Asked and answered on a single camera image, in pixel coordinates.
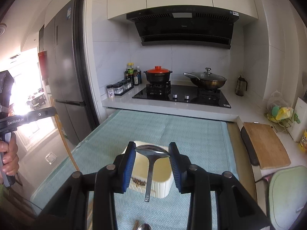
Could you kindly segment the person's left hand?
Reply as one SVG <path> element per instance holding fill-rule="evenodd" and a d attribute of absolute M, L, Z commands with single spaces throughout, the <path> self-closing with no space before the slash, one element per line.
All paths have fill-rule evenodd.
<path fill-rule="evenodd" d="M 19 157 L 17 155 L 18 146 L 16 135 L 11 134 L 9 143 L 1 141 L 1 153 L 4 153 L 2 158 L 2 171 L 8 176 L 15 176 L 19 169 Z"/>

